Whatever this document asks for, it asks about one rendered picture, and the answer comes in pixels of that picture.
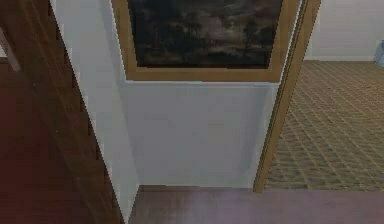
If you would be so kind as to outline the pale blue object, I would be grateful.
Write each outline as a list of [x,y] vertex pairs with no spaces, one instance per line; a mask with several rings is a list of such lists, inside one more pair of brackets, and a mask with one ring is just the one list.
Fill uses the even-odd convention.
[[374,62],[376,65],[384,67],[384,40],[382,40],[377,47]]

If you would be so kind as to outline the dark brown wooden door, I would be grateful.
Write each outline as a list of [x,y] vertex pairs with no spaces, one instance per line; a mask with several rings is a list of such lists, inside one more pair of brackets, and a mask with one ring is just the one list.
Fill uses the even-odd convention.
[[0,0],[0,44],[26,77],[96,224],[125,224],[50,0]]

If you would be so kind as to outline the light wooden door frame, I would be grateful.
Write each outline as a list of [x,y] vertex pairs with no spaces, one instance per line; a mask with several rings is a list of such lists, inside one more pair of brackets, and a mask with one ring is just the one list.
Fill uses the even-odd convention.
[[287,62],[283,69],[252,186],[252,190],[255,193],[262,193],[265,187],[284,119],[289,109],[321,2],[322,0],[303,0],[300,3],[298,18],[295,21],[292,41],[289,46]]

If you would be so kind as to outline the dark landscape painting wooden frame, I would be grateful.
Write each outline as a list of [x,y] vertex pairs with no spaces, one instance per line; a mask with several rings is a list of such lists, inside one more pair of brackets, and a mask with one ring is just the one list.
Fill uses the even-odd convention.
[[280,79],[301,0],[110,0],[129,81]]

